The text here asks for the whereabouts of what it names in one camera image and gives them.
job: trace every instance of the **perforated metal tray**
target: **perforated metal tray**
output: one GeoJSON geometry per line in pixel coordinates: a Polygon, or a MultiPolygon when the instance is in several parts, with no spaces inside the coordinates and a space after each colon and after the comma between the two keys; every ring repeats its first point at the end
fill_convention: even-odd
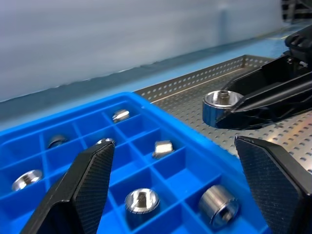
{"type": "Polygon", "coordinates": [[[283,146],[312,174],[312,112],[259,130],[216,129],[202,121],[203,96],[222,88],[235,76],[263,65],[271,58],[243,55],[232,60],[136,91],[161,109],[196,129],[237,156],[234,136],[264,139],[283,146]]]}

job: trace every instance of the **blue plastic tray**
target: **blue plastic tray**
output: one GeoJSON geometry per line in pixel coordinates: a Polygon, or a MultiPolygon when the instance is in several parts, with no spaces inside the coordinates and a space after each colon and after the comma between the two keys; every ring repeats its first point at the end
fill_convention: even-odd
{"type": "Polygon", "coordinates": [[[104,234],[264,234],[269,233],[243,176],[239,160],[177,119],[132,93],[122,93],[0,133],[0,233],[23,228],[50,186],[70,167],[76,155],[104,137],[117,142],[108,199],[98,228],[104,234]],[[113,113],[131,117],[112,122],[113,113]],[[47,150],[54,135],[70,139],[47,150]],[[157,140],[170,140],[175,152],[152,158],[157,140]],[[13,192],[21,174],[40,169],[44,178],[13,192]],[[206,189],[223,184],[241,204],[238,217],[212,230],[198,210],[206,189]],[[152,188],[161,211],[131,229],[124,200],[137,188],[152,188]]]}

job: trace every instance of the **blue table surface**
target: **blue table surface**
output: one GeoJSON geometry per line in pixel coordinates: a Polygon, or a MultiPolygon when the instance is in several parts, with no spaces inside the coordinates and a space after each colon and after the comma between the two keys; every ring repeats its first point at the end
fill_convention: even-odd
{"type": "Polygon", "coordinates": [[[284,39],[307,25],[307,22],[288,25],[279,32],[263,37],[197,51],[106,77],[76,82],[2,102],[0,131],[112,94],[133,92],[244,54],[278,57],[287,50],[284,39]]]}

